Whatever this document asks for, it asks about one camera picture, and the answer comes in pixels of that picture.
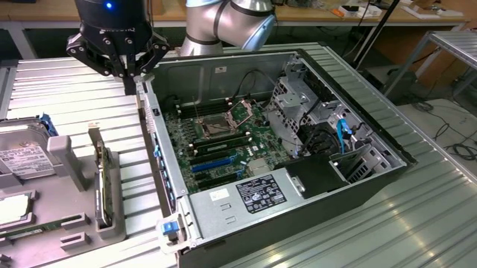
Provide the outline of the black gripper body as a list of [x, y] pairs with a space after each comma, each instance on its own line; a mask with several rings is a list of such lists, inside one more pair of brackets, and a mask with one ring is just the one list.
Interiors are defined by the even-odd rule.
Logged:
[[75, 1], [81, 33], [73, 37], [73, 53], [96, 50], [108, 54], [138, 54], [152, 48], [153, 28], [146, 17], [145, 1]]

